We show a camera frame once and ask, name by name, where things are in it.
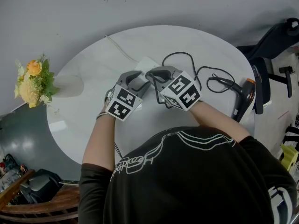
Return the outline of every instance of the yellow object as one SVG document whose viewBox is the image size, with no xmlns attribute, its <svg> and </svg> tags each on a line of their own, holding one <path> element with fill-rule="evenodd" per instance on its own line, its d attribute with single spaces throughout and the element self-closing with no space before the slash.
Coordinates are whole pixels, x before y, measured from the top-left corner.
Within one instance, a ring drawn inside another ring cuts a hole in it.
<svg viewBox="0 0 299 224">
<path fill-rule="evenodd" d="M 29 103 L 29 108 L 34 108 L 36 107 L 36 103 Z"/>
<path fill-rule="evenodd" d="M 41 62 L 37 62 L 36 60 L 32 60 L 31 62 L 29 62 L 27 64 L 27 70 L 28 73 L 31 76 L 37 76 L 39 73 L 41 73 L 42 71 L 42 63 Z"/>
<path fill-rule="evenodd" d="M 281 161 L 281 164 L 290 171 L 293 164 L 297 161 L 298 152 L 293 146 L 281 145 L 281 148 L 284 152 L 284 158 Z"/>
<path fill-rule="evenodd" d="M 40 89 L 33 79 L 25 78 L 19 86 L 19 94 L 26 103 L 31 104 L 29 107 L 32 108 L 35 107 L 38 102 Z"/>
<path fill-rule="evenodd" d="M 14 86 L 14 98 L 17 98 L 18 96 L 20 96 L 20 90 L 19 87 L 17 85 Z"/>
</svg>

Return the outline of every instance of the wooden furniture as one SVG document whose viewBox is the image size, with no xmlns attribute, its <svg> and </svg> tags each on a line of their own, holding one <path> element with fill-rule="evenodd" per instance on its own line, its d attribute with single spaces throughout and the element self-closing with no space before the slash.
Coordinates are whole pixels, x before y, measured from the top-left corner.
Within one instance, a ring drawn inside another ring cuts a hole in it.
<svg viewBox="0 0 299 224">
<path fill-rule="evenodd" d="M 20 184 L 28 180 L 29 171 L 0 195 L 0 222 L 2 223 L 78 223 L 79 188 L 65 184 L 50 202 L 27 205 L 7 205 L 19 192 Z"/>
</svg>

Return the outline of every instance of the flower bouquet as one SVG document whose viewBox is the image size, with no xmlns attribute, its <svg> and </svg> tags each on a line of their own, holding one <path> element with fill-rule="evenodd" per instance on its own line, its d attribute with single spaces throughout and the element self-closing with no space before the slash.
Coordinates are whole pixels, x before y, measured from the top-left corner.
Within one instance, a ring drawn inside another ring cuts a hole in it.
<svg viewBox="0 0 299 224">
<path fill-rule="evenodd" d="M 59 91 L 53 85 L 54 73 L 49 72 L 49 60 L 43 54 L 38 60 L 32 60 L 26 69 L 16 60 L 18 79 L 15 85 L 14 97 L 21 97 L 29 108 L 38 106 L 41 102 L 46 105 L 52 101 L 52 95 Z"/>
</svg>

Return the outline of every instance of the gray floor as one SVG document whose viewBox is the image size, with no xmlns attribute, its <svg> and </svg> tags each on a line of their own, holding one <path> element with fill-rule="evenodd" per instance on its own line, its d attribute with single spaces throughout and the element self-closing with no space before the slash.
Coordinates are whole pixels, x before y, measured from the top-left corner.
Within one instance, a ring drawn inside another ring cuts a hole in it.
<svg viewBox="0 0 299 224">
<path fill-rule="evenodd" d="M 29 109 L 24 105 L 3 117 L 0 147 L 17 163 L 57 173 L 62 179 L 78 180 L 81 165 L 66 156 L 54 141 L 48 127 L 46 106 Z"/>
<path fill-rule="evenodd" d="M 294 54 L 285 52 L 272 63 L 276 74 L 279 67 L 286 65 L 291 65 L 295 71 L 299 71 L 299 62 Z M 292 98 L 287 97 L 285 84 L 270 80 L 271 101 L 262 115 L 254 117 L 255 138 L 275 156 L 281 150 L 280 144 L 285 129 L 294 122 L 299 108 L 297 73 L 292 74 L 291 79 Z M 1 152 L 10 153 L 18 163 L 24 163 L 28 168 L 47 169 L 57 173 L 63 179 L 79 179 L 80 165 L 61 151 L 50 133 L 45 106 L 40 105 L 29 109 L 24 105 L 14 113 L 5 116 L 0 124 L 3 128 L 0 132 L 0 156 Z"/>
</svg>

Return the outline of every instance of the orange flower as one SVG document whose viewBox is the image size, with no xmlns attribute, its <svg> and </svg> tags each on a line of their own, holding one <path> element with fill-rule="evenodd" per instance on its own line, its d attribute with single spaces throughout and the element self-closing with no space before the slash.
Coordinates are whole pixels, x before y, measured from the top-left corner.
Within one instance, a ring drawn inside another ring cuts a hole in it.
<svg viewBox="0 0 299 224">
<path fill-rule="evenodd" d="M 31 76 L 37 76 L 42 71 L 42 63 L 37 62 L 36 60 L 32 60 L 27 64 L 28 73 Z"/>
</svg>

